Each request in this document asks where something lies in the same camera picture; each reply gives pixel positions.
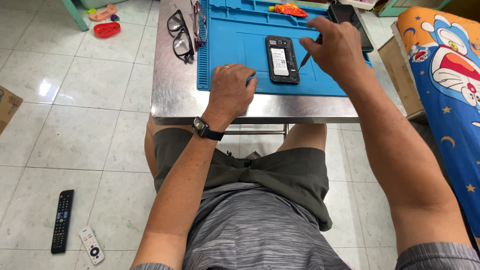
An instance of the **green table leg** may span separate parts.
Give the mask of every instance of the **green table leg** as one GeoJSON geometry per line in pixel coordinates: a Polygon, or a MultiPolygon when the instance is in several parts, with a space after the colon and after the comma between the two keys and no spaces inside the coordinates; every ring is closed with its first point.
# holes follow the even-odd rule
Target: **green table leg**
{"type": "Polygon", "coordinates": [[[80,15],[80,13],[78,12],[77,8],[75,7],[75,5],[72,3],[72,0],[62,0],[62,2],[65,4],[65,6],[67,7],[68,11],[70,12],[70,14],[72,15],[72,17],[75,19],[75,21],[77,22],[78,24],[78,27],[80,27],[80,29],[82,31],[86,31],[88,30],[88,25],[85,23],[84,19],[82,18],[82,16],[80,15]]]}

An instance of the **stainless steel table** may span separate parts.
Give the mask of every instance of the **stainless steel table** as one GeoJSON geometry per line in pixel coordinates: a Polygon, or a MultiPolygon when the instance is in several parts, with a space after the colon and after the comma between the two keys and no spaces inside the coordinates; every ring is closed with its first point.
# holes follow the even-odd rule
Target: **stainless steel table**
{"type": "MultiPolygon", "coordinates": [[[[162,0],[158,20],[151,99],[151,114],[156,124],[159,125],[191,124],[194,117],[202,115],[208,104],[209,92],[198,91],[196,88],[197,54],[189,63],[184,63],[173,53],[173,35],[167,29],[167,20],[177,9],[182,11],[189,32],[193,33],[190,2],[187,0],[162,0]]],[[[380,85],[399,110],[406,115],[377,50],[369,53],[369,57],[380,85]]],[[[350,99],[346,97],[255,94],[248,109],[232,124],[358,122],[357,113],[350,99]]],[[[285,127],[282,134],[285,134],[287,130],[288,128],[285,127]]]]}

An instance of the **black-framed glasses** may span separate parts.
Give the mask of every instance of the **black-framed glasses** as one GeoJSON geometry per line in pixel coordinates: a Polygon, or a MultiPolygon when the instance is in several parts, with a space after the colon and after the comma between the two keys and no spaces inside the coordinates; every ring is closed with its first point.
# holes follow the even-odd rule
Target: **black-framed glasses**
{"type": "Polygon", "coordinates": [[[201,47],[207,43],[207,16],[202,5],[197,1],[195,4],[190,0],[192,6],[193,29],[195,34],[195,45],[201,47]]]}
{"type": "Polygon", "coordinates": [[[188,32],[187,25],[180,10],[177,10],[170,16],[167,21],[167,28],[170,32],[180,31],[173,38],[173,52],[177,57],[183,56],[183,59],[187,60],[190,55],[195,54],[190,33],[188,32]]]}

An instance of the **hand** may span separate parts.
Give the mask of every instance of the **hand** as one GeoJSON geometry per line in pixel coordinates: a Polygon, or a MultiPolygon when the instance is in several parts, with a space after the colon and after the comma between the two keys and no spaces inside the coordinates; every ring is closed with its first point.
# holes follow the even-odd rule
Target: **hand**
{"type": "Polygon", "coordinates": [[[340,86],[365,77],[367,65],[361,51],[360,32],[349,22],[335,24],[323,16],[307,23],[323,35],[323,43],[317,44],[309,37],[302,37],[300,44],[311,54],[320,68],[340,86]]]}
{"type": "Polygon", "coordinates": [[[208,106],[202,118],[210,129],[223,132],[228,125],[242,114],[253,100],[258,78],[255,70],[242,64],[217,66],[213,71],[208,106]]]}

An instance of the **blue cloth with cartoon print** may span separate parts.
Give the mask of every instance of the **blue cloth with cartoon print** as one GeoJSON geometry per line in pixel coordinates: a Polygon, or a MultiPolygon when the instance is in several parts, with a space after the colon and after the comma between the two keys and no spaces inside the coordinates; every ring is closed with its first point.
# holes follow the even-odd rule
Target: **blue cloth with cartoon print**
{"type": "Polygon", "coordinates": [[[480,24],[413,7],[398,17],[417,90],[480,244],[480,24]]]}

